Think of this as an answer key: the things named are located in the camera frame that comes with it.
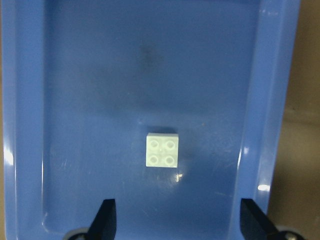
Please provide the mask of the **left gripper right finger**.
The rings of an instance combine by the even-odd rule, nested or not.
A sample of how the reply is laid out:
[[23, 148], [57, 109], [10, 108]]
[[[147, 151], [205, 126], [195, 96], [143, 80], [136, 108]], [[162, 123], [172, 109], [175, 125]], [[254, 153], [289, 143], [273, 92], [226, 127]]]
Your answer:
[[240, 231], [245, 240], [280, 240], [280, 232], [253, 199], [240, 202]]

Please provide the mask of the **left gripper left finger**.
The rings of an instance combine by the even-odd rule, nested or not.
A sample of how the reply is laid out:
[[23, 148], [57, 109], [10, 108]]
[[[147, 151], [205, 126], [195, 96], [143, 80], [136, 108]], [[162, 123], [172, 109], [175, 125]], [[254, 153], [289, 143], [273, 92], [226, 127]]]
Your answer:
[[105, 199], [87, 233], [87, 240], [114, 240], [117, 231], [115, 199]]

